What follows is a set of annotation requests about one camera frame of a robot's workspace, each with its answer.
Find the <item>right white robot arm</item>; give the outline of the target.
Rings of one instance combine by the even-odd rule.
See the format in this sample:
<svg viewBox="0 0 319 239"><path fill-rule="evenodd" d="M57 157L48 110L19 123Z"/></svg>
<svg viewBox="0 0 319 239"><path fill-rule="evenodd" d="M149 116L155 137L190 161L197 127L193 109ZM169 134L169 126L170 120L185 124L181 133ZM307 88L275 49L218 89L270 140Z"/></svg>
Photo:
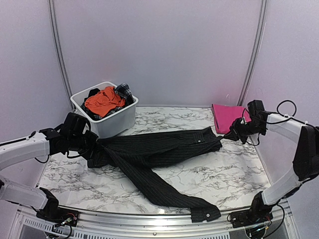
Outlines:
<svg viewBox="0 0 319 239"><path fill-rule="evenodd" d="M290 156L291 165L285 165L287 172L254 197L247 212L247 219L252 223L259 222L281 199L292 196L304 183L319 175L319 129L292 116L256 111L249 122L236 119L224 138L245 144L249 136L267 132L288 140L284 143L277 139L278 145L271 143L268 148L274 150L273 156L283 156L280 163L287 162Z"/></svg>

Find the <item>black striped garment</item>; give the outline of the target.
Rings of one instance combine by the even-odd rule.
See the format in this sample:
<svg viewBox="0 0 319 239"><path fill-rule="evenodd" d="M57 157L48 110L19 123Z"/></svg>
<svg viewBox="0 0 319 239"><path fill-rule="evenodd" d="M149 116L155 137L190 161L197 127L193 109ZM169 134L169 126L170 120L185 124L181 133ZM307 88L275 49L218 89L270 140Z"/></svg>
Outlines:
<svg viewBox="0 0 319 239"><path fill-rule="evenodd" d="M200 223L220 218L220 210L202 198L180 193L152 169L215 152L221 146L220 138L207 127L99 139L84 158L89 168L118 167L152 204L189 208L192 222Z"/></svg>

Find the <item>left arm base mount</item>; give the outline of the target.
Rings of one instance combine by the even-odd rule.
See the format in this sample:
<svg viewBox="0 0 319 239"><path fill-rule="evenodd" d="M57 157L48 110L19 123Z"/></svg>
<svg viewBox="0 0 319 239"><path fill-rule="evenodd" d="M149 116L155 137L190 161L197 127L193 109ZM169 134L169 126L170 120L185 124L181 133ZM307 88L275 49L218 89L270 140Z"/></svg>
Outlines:
<svg viewBox="0 0 319 239"><path fill-rule="evenodd" d="M40 187L48 199L43 209L36 209L36 216L56 224L62 225L62 222L71 219L67 224L75 227L78 222L79 212L72 209L66 209L59 206L57 198L47 189Z"/></svg>

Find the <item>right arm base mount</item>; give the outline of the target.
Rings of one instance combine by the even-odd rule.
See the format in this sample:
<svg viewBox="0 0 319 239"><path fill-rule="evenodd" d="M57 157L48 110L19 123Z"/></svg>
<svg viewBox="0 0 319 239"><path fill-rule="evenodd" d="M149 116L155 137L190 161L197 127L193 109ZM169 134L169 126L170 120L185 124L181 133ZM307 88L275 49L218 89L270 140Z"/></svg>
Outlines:
<svg viewBox="0 0 319 239"><path fill-rule="evenodd" d="M251 210L248 209L231 212L227 217L227 221L232 224L233 228L246 227L254 224L269 222L272 219L273 214L271 212L255 216L253 215Z"/></svg>

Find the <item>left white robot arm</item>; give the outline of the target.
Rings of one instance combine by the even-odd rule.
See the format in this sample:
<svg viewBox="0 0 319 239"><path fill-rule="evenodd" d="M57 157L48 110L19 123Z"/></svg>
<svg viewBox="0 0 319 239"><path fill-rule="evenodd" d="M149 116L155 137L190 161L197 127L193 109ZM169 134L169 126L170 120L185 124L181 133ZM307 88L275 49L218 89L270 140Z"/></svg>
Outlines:
<svg viewBox="0 0 319 239"><path fill-rule="evenodd" d="M30 136L0 144L0 169L58 153L69 157L71 151L78 152L81 157L93 149L97 139L98 136L89 130L83 133L47 128L33 132ZM30 187L1 177L0 199L33 207L53 222L63 217L58 200L47 189Z"/></svg>

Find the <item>magenta pink trousers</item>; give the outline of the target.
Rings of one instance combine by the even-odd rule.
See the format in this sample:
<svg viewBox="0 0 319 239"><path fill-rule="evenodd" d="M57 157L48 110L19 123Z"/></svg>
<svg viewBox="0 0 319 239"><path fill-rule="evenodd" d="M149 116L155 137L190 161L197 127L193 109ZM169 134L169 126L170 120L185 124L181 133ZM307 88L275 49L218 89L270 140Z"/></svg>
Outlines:
<svg viewBox="0 0 319 239"><path fill-rule="evenodd" d="M212 104L211 110L213 113L215 129L218 134L226 134L232 123L238 118L244 118L245 122L250 122L249 113L242 106L224 106Z"/></svg>

